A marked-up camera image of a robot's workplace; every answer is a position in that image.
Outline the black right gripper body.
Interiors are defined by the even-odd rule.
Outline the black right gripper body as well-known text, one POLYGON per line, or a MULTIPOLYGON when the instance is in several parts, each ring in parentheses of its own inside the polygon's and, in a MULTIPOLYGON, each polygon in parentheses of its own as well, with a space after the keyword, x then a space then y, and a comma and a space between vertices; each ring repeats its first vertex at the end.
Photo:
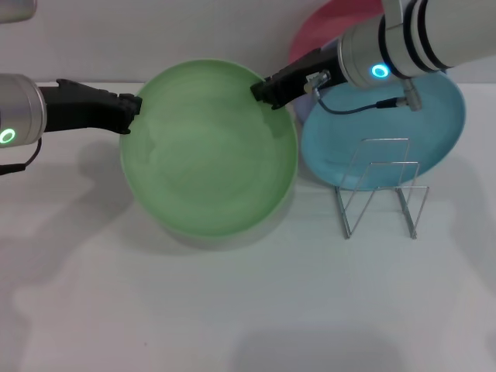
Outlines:
POLYGON ((346 82, 338 58, 338 47, 315 49, 274 74, 266 82, 266 103, 286 105, 305 93, 307 76, 326 72, 329 80, 324 87, 346 82))

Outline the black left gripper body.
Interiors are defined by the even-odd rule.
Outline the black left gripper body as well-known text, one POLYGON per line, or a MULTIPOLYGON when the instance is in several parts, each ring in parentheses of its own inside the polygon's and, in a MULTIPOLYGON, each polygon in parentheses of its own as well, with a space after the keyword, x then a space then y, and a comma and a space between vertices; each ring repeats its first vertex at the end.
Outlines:
POLYGON ((87 128, 121 133, 121 109, 116 93, 67 79, 59 79, 57 86, 40 90, 47 113, 45 133, 87 128))

